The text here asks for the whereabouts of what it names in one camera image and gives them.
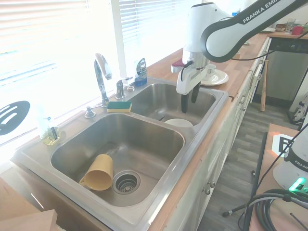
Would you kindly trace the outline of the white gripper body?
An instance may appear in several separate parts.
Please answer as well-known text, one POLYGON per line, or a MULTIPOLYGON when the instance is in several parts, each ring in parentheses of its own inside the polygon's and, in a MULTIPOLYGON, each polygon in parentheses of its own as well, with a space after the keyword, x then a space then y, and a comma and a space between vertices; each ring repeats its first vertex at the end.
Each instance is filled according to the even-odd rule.
POLYGON ((197 86, 207 75, 208 65, 198 70, 193 65, 184 67, 179 75, 176 84, 178 94, 187 95, 195 86, 197 86))

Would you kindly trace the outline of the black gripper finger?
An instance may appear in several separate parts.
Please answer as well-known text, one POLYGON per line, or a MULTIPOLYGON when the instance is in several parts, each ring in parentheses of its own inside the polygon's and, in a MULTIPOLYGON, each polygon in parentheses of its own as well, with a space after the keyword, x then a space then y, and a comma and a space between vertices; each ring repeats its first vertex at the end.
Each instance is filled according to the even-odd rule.
POLYGON ((187 113, 189 104, 189 94, 181 95, 181 111, 187 113))
POLYGON ((200 90, 200 83, 198 83, 198 84, 193 88, 193 91, 192 91, 192 98, 191 98, 192 103, 196 103, 196 100, 197 100, 197 97, 198 97, 198 94, 199 94, 199 90, 200 90))

